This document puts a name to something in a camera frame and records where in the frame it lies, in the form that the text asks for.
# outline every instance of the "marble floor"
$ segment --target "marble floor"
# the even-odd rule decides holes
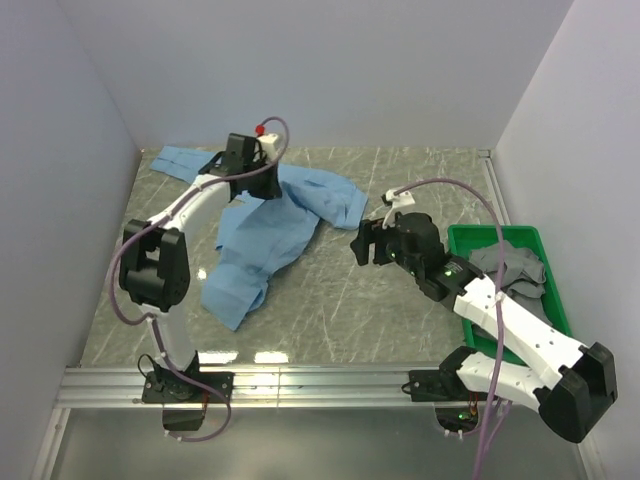
[[[149,169],[158,152],[143,154],[124,221],[150,217],[187,188]],[[369,196],[367,217],[383,215],[380,196],[387,189],[422,178],[456,178],[488,195],[474,149],[292,148],[283,162],[350,178]],[[429,185],[413,193],[418,210],[433,217],[445,240],[450,224],[490,221],[479,201],[454,186]],[[193,279],[185,299],[187,327],[203,362],[438,361],[463,342],[459,317],[422,295],[394,265],[358,267],[348,247],[355,232],[322,222],[300,259],[271,280],[265,304],[232,332],[200,305],[201,285],[217,262],[218,220],[211,219],[189,251]],[[137,316],[137,307],[118,293],[123,310]],[[147,328],[120,323],[104,289],[82,365],[133,366],[142,353],[153,353]]]

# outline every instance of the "metal bracket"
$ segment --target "metal bracket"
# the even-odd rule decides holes
[[[197,372],[190,375],[193,380],[207,385],[220,392],[227,400],[231,399],[233,391],[232,372]],[[222,400],[213,395],[207,395],[202,390],[196,390],[187,399],[176,398],[173,392],[166,388],[163,381],[158,381],[155,372],[147,374],[147,382],[142,390],[142,403],[147,404],[175,404],[175,403],[223,403]]]
[[[411,401],[423,402],[466,402],[469,390],[452,390],[442,381],[442,373],[438,370],[411,370],[409,382],[402,391],[411,396]],[[478,393],[478,400],[487,399],[486,393]]]

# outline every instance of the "white connector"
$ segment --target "white connector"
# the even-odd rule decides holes
[[[284,137],[277,133],[265,133],[258,137],[258,141],[260,142],[260,145],[262,145],[262,150],[267,154],[270,161],[273,161],[273,159],[276,158],[283,140]]]
[[[409,192],[402,192],[400,195],[396,195],[394,192],[397,188],[387,190],[384,194],[385,203],[391,203],[391,208],[384,216],[382,222],[382,228],[393,227],[396,223],[396,213],[409,213],[412,212],[416,206],[416,201],[413,199],[413,195]]]

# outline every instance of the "light blue cloth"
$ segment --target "light blue cloth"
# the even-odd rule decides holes
[[[151,168],[193,183],[213,153],[164,147]],[[231,330],[264,302],[268,281],[295,261],[323,219],[336,228],[358,228],[367,196],[335,173],[281,164],[282,198],[260,200],[246,193],[244,205],[222,212],[216,269],[202,289],[202,305]]]
[[[166,173],[191,184],[215,153],[192,148],[164,147],[151,162],[151,170]]]

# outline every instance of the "cable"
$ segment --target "cable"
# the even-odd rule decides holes
[[[500,398],[500,397],[496,397],[496,398],[497,398],[497,401],[491,406],[492,411],[494,411],[494,412],[498,409],[498,407],[500,407],[500,405],[502,404],[502,401],[503,401],[502,398]],[[474,427],[473,430],[470,430],[468,432],[462,432],[462,437],[469,437],[471,435],[477,434],[480,431],[480,429],[478,427],[480,426],[481,422],[483,422],[484,413],[485,413],[484,411],[480,412],[480,410],[478,410],[478,412],[477,412],[478,420],[476,422],[476,426]],[[451,435],[447,435],[447,433],[446,433],[447,429],[440,423],[440,419],[438,417],[438,412],[437,412],[437,410],[435,408],[433,409],[433,418],[435,420],[434,423],[433,423],[433,427],[438,432],[445,434],[445,437],[448,437],[448,438],[459,438],[459,434],[455,435],[457,432],[454,432],[454,431],[451,431],[451,430],[449,431],[449,433],[450,434],[453,433],[454,435],[452,435],[452,436]]]
[[[489,212],[489,215],[491,215],[491,219],[493,220],[493,223],[496,226],[496,233],[498,235],[498,272],[496,274],[496,281],[495,281],[496,299],[497,299],[497,294],[500,293],[502,289],[502,279],[504,277],[505,247],[504,247],[504,237],[502,235],[502,228],[500,225],[500,221],[498,220],[498,217],[496,215],[496,212],[493,210],[493,207],[491,206],[491,204],[480,194],[480,192],[478,192],[476,189],[474,189],[470,185],[467,185],[464,182],[461,182],[459,180],[454,180],[451,178],[430,178],[427,180],[418,180],[416,182],[410,183],[409,185],[405,185],[404,187],[398,189],[397,191],[394,192],[394,195],[400,195],[401,193],[411,190],[412,188],[416,188],[421,185],[428,185],[431,183],[448,183],[450,185],[456,185],[458,187],[461,187],[467,190],[468,192],[472,193],[475,197],[477,197],[478,200],[480,200],[484,208],[486,208],[487,211]],[[491,382],[489,383],[489,391],[487,392],[487,401],[484,409],[484,417],[482,418],[482,421],[479,422],[480,438],[478,439],[478,449],[476,451],[476,459],[473,467],[473,477],[472,477],[473,480],[480,479],[482,464],[484,462],[484,458],[487,453],[486,436],[487,436],[487,430],[489,427],[489,420],[491,419],[491,411],[492,411],[491,404],[493,403],[493,399],[496,393],[496,388],[498,387],[498,376],[500,375],[500,364],[502,363],[502,356],[504,352],[504,321],[502,319],[502,305],[500,300],[496,301],[496,317],[497,317],[497,324],[498,324],[498,348],[496,351],[496,359],[495,359],[496,361],[495,361],[495,366],[493,367]]]
[[[475,395],[472,395],[471,392],[469,392],[469,412],[471,412],[471,415],[477,415],[478,414],[478,392],[474,392]]]
[[[227,425],[229,425],[229,422],[231,421],[231,404],[229,403],[229,400],[227,398],[225,398],[224,395],[222,395],[217,390],[209,387],[208,385],[205,385],[204,383],[198,382],[197,380],[194,380],[192,378],[187,377],[186,375],[184,375],[182,372],[180,372],[178,370],[178,368],[171,361],[171,359],[169,358],[169,355],[167,354],[166,348],[164,346],[164,341],[162,340],[162,336],[160,334],[160,329],[158,327],[158,322],[156,320],[156,315],[155,314],[147,312],[147,313],[143,314],[140,318],[137,318],[135,320],[131,320],[131,319],[127,318],[127,316],[124,314],[124,312],[120,309],[120,306],[118,305],[118,302],[117,302],[117,299],[116,299],[116,291],[115,291],[116,270],[118,268],[118,265],[120,264],[120,261],[122,260],[123,255],[129,250],[129,248],[131,248],[131,246],[135,242],[140,240],[142,237],[144,237],[146,234],[148,234],[152,230],[154,230],[154,229],[156,229],[158,227],[161,227],[162,225],[167,223],[171,218],[173,218],[174,215],[176,215],[182,209],[182,207],[184,207],[201,190],[203,190],[205,188],[208,188],[208,187],[211,187],[211,186],[213,186],[213,185],[215,185],[217,183],[220,183],[220,182],[230,182],[230,181],[233,181],[233,180],[242,180],[242,179],[245,179],[245,178],[252,177],[254,175],[259,175],[262,172],[267,171],[269,168],[275,167],[278,164],[278,162],[280,162],[280,160],[284,156],[284,153],[286,152],[286,150],[287,150],[287,148],[289,146],[289,126],[287,125],[287,122],[285,122],[282,118],[276,117],[276,116],[272,116],[272,117],[265,118],[258,125],[257,129],[260,128],[260,127],[264,127],[265,124],[267,124],[269,122],[272,122],[272,121],[279,122],[282,125],[282,128],[284,129],[284,142],[283,142],[282,148],[276,154],[276,157],[273,159],[273,161],[269,162],[266,165],[263,165],[262,167],[260,167],[260,168],[258,168],[256,170],[253,170],[251,172],[241,173],[241,174],[238,174],[238,175],[230,175],[228,177],[218,177],[218,178],[215,178],[213,180],[209,180],[208,182],[204,182],[202,185],[200,185],[199,189],[191,190],[188,194],[186,194],[175,205],[175,207],[173,209],[171,209],[171,211],[168,214],[166,214],[165,216],[163,216],[160,219],[156,220],[155,222],[151,223],[150,225],[146,226],[145,228],[143,228],[139,232],[135,233],[126,242],[124,242],[122,244],[122,246],[116,251],[116,253],[114,254],[114,256],[111,259],[111,262],[109,264],[109,270],[108,270],[108,275],[107,275],[107,278],[108,278],[108,281],[109,281],[109,286],[108,286],[109,301],[111,303],[111,307],[113,308],[114,313],[120,319],[120,321],[122,321],[126,325],[130,325],[130,326],[140,325],[145,320],[149,321],[150,324],[151,324],[151,329],[153,331],[153,336],[154,336],[154,338],[156,340],[156,344],[158,345],[158,350],[160,351],[160,355],[162,356],[162,358],[165,361],[166,365],[169,367],[169,370],[171,370],[171,372],[176,377],[178,377],[180,380],[182,380],[182,381],[184,381],[186,383],[189,383],[191,385],[194,385],[194,386],[196,386],[198,388],[201,388],[205,392],[209,392],[210,394],[218,397],[227,407],[227,416],[226,416],[224,422],[222,423],[222,426],[220,428],[218,428],[216,431],[214,431],[213,433],[210,433],[209,435],[205,435],[203,437],[183,437],[183,436],[178,435],[176,433],[168,432],[168,435],[170,435],[171,437],[177,439],[178,441],[190,442],[190,443],[204,442],[206,440],[210,440],[210,439],[218,436],[220,433],[222,433],[224,431],[224,429],[227,427]]]
[[[493,431],[491,432],[491,435],[489,435],[489,440],[487,440],[487,444],[484,447],[485,455],[487,453],[489,453],[489,448],[491,448],[491,444],[493,443],[493,439],[498,434],[498,431],[500,430],[500,427],[502,427],[502,424],[504,423],[504,419],[507,418],[507,415],[509,414],[509,411],[511,410],[511,405],[513,405],[513,402],[511,400],[509,400],[505,404],[504,411],[502,412],[502,416],[498,419],[498,423],[496,423],[496,426],[493,427]]]
[[[258,154],[258,160],[262,160],[267,157],[265,151],[262,149],[262,143],[260,143],[259,140],[256,143],[258,144],[258,151],[253,154],[254,161],[256,158],[256,154]]]
[[[164,342],[162,341],[162,336],[160,335],[160,327],[158,327],[157,320],[153,318],[152,320],[150,320],[150,322],[151,322],[151,330],[153,331],[153,336],[156,339],[158,350],[160,351],[160,356],[169,367],[169,370],[171,370],[171,372],[183,382],[190,383],[191,385],[201,388],[205,392],[209,392],[210,394],[218,397],[222,401],[222,403],[224,403],[224,405],[227,407],[227,416],[225,417],[224,422],[222,422],[222,425],[220,425],[220,427],[217,430],[215,430],[214,432],[208,435],[204,435],[202,437],[184,437],[175,432],[167,432],[167,434],[170,437],[175,438],[179,442],[187,442],[187,443],[206,442],[207,440],[211,440],[212,438],[217,437],[224,431],[225,428],[227,428],[227,425],[229,425],[229,422],[231,421],[231,403],[222,393],[217,391],[215,388],[211,388],[209,385],[205,385],[204,383],[198,382],[193,378],[189,378],[184,373],[180,372],[178,368],[175,366],[175,364],[169,358],[169,355],[167,354],[167,349],[165,348]]]
[[[155,365],[155,362],[153,361],[153,358],[151,358],[151,355],[149,355],[148,353],[143,353],[142,355],[140,355],[138,357],[138,363],[137,363],[138,371],[140,372],[140,375],[142,375],[144,377],[145,380],[149,380],[149,377],[148,377],[149,374],[148,373],[144,373],[142,371],[142,368],[140,367],[140,360],[142,360],[143,358],[148,358],[149,361],[151,362],[151,366],[152,367],[153,367],[153,365]]]

